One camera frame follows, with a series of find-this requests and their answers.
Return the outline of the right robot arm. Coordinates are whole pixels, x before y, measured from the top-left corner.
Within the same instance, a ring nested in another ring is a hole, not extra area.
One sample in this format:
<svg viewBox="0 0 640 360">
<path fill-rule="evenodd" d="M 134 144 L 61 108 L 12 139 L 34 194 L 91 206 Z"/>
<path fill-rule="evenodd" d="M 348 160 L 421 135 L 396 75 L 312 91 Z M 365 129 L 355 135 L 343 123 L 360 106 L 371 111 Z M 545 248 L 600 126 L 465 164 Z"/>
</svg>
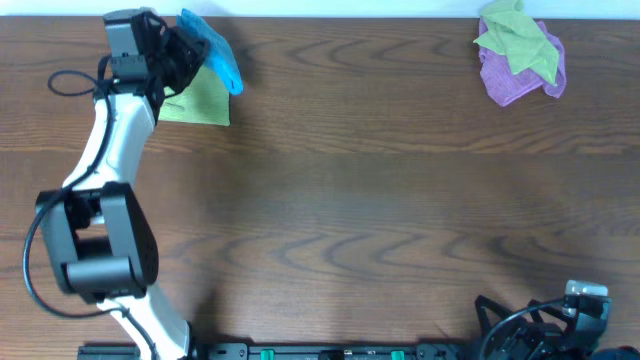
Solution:
<svg viewBox="0 0 640 360">
<path fill-rule="evenodd" d="M 622 346 L 600 350 L 612 301 L 607 296 L 566 295 L 531 300 L 512 311 L 478 296 L 475 308 L 481 337 L 470 346 L 467 359 L 486 360 L 639 360 L 639 350 Z"/>
</svg>

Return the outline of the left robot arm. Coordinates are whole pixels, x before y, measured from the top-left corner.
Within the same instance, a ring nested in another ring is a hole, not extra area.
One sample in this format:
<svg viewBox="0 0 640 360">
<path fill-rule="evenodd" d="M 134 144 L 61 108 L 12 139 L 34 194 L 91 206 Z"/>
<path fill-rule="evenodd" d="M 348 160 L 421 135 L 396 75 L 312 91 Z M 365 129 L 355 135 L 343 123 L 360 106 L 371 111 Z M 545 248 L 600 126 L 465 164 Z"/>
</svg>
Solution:
<svg viewBox="0 0 640 360">
<path fill-rule="evenodd" d="M 29 295 L 45 311 L 72 315 L 36 292 L 30 250 L 42 233 L 60 290 L 111 315 L 133 339 L 132 359 L 194 359 L 187 320 L 157 285 L 157 243 L 134 184 L 166 91 L 183 92 L 208 52 L 208 42 L 170 27 L 150 8 L 113 11 L 103 18 L 111 49 L 88 94 L 95 121 L 84 152 L 58 190 L 41 192 L 25 239 L 22 271 Z"/>
</svg>

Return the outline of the blue microfiber cloth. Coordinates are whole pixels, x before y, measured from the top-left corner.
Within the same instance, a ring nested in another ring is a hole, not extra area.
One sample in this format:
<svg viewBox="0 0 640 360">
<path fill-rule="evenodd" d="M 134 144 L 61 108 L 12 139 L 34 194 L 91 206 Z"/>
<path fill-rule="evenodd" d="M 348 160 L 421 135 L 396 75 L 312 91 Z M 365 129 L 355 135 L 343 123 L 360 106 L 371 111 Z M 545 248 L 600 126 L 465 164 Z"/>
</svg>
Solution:
<svg viewBox="0 0 640 360">
<path fill-rule="evenodd" d="M 231 95 L 244 92 L 244 83 L 233 50 L 227 40 L 202 17 L 183 8 L 176 17 L 179 28 L 209 42 L 205 66 L 213 70 Z"/>
</svg>

